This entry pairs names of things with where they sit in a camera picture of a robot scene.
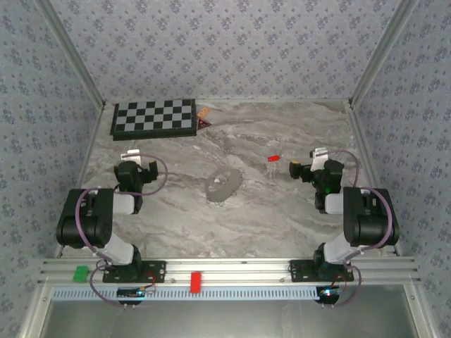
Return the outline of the aluminium table side bar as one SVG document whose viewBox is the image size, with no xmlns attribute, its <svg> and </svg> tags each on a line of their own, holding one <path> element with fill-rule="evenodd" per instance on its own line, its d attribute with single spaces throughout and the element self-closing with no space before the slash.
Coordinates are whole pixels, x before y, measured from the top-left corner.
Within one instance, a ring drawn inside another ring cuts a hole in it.
<svg viewBox="0 0 451 338">
<path fill-rule="evenodd" d="M 351 107 L 347 113 L 359 152 L 356 171 L 366 178 L 345 193 L 344 232 L 352 248 L 352 253 L 346 257 L 350 261 L 370 250 L 396 246 L 400 228 L 390 194 L 381 187 L 359 117 Z"/>
<path fill-rule="evenodd" d="M 92 133 L 91 133 L 91 135 L 89 137 L 87 150 L 85 152 L 85 155 L 84 155 L 84 158 L 83 158 L 83 162 L 82 162 L 82 166 L 81 166 L 81 169 L 80 169 L 80 172 L 79 172 L 76 184 L 75 184 L 76 188 L 81 188 L 82 185 L 83 185 L 83 182 L 85 180 L 87 168 L 88 168 L 88 165 L 89 165 L 89 158 L 91 156 L 92 148 L 94 146 L 94 141 L 95 141 L 95 138 L 96 138 L 96 135 L 97 135 L 97 130 L 99 128 L 101 117 L 102 117 L 102 115 L 104 113 L 104 110 L 105 110 L 105 105 L 106 105 L 106 103 L 104 102 L 103 106 L 99 109 L 99 114 L 98 114 L 97 119 L 95 120 L 95 122 L 93 124 L 93 129 L 92 129 Z"/>
</svg>

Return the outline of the black grey chessboard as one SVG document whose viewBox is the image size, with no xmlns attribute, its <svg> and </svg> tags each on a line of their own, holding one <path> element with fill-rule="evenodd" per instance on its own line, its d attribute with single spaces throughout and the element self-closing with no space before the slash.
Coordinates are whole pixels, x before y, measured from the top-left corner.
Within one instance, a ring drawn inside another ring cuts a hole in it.
<svg viewBox="0 0 451 338">
<path fill-rule="evenodd" d="M 194 99 L 116 104 L 110 131 L 115 141 L 191 137 L 196 134 L 197 109 Z"/>
</svg>

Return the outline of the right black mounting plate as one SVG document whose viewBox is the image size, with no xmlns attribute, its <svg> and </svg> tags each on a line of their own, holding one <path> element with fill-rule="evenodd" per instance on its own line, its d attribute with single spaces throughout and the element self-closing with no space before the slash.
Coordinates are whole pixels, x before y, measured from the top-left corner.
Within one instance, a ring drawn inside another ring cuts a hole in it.
<svg viewBox="0 0 451 338">
<path fill-rule="evenodd" d="M 354 281 L 353 272 L 343 265 L 317 263 L 313 259 L 291 260 L 288 272 L 293 282 L 333 282 L 336 277 L 338 281 Z"/>
</svg>

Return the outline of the black mounting plate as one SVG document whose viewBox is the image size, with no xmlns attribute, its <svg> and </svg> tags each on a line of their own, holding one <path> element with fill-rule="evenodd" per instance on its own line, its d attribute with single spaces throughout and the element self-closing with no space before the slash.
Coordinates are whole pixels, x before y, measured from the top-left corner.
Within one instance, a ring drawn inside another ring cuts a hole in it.
<svg viewBox="0 0 451 338">
<path fill-rule="evenodd" d="M 163 283 L 166 276 L 165 261 L 142 261 L 140 265 L 107 266 L 102 278 L 103 283 Z"/>
<path fill-rule="evenodd" d="M 293 282 L 333 282 L 336 277 L 338 281 L 354 281 L 353 272 L 343 265 L 317 263 L 313 259 L 291 260 L 288 272 Z"/>
</svg>

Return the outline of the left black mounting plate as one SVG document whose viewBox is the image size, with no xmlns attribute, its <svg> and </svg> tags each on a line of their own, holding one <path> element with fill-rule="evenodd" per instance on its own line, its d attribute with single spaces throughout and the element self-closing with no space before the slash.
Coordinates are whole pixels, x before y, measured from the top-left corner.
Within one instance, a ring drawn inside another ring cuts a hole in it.
<svg viewBox="0 0 451 338">
<path fill-rule="evenodd" d="M 165 261 L 142 261 L 140 265 L 107 266 L 102 278 L 103 283 L 163 283 L 166 276 Z"/>
</svg>

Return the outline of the left small circuit board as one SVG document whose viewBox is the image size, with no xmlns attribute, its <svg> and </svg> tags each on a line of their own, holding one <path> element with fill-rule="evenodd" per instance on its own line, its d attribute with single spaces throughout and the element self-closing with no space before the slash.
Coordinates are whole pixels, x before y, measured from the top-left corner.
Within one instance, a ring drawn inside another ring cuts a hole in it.
<svg viewBox="0 0 451 338">
<path fill-rule="evenodd" d="M 116 292 L 117 298 L 144 299 L 146 295 L 146 289 L 142 287 L 119 287 Z"/>
</svg>

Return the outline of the small circuit board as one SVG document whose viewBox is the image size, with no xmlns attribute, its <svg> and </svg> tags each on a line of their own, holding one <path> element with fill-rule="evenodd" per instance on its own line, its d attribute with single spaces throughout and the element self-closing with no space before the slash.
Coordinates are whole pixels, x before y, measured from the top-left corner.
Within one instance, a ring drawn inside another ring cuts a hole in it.
<svg viewBox="0 0 451 338">
<path fill-rule="evenodd" d="M 146 295 L 146 289 L 142 287 L 119 287 L 116 292 L 117 298 L 144 299 Z"/>
<path fill-rule="evenodd" d="M 338 302 L 342 290 L 339 287 L 317 287 L 316 293 L 319 297 L 316 303 L 332 306 Z"/>
</svg>

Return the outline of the right small circuit board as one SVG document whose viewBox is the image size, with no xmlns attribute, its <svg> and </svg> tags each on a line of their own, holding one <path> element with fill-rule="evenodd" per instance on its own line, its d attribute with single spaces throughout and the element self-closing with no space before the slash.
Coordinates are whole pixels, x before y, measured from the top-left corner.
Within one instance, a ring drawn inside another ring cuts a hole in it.
<svg viewBox="0 0 451 338">
<path fill-rule="evenodd" d="M 339 287 L 317 287 L 316 293 L 319 297 L 316 303 L 332 306 L 338 302 L 342 290 Z"/>
</svg>

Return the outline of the grey metal tray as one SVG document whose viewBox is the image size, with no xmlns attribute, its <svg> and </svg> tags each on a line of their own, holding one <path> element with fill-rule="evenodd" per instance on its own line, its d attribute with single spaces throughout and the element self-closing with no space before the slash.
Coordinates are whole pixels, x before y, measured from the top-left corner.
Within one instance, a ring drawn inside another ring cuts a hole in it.
<svg viewBox="0 0 451 338">
<path fill-rule="evenodd" d="M 412 286 L 364 286 L 329 308 L 312 300 L 150 301 L 123 310 L 86 288 L 45 287 L 19 338 L 438 338 Z"/>
</svg>

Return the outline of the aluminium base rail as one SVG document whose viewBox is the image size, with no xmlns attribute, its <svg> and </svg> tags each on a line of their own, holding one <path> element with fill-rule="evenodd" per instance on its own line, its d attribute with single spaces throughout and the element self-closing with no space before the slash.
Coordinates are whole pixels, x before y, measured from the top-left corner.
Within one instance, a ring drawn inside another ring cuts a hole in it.
<svg viewBox="0 0 451 338">
<path fill-rule="evenodd" d="M 290 284 L 290 258 L 167 258 L 164 284 L 188 286 L 191 273 L 200 272 L 206 286 L 250 286 Z M 38 282 L 72 285 L 79 265 L 90 270 L 94 258 L 46 259 L 42 261 Z M 359 256 L 352 265 L 360 269 L 364 285 L 409 284 L 421 281 L 412 257 Z"/>
</svg>

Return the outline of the aluminium frame post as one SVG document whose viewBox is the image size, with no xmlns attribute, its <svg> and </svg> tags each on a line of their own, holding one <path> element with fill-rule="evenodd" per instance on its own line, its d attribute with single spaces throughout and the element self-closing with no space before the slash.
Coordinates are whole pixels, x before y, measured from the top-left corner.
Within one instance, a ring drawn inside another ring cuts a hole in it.
<svg viewBox="0 0 451 338">
<path fill-rule="evenodd" d="M 350 97 L 352 109 L 356 110 L 362 103 L 418 2 L 419 0 L 400 0 Z"/>
<path fill-rule="evenodd" d="M 67 33 L 63 22 L 58 16 L 50 0 L 33 0 L 44 20 L 49 26 L 50 31 L 56 38 L 59 46 L 62 48 L 69 64 L 78 76 L 88 96 L 97 108 L 104 107 L 104 100 L 101 97 L 97 86 L 94 83 L 87 67 L 85 66 L 81 55 L 77 51 L 69 34 Z"/>
</svg>

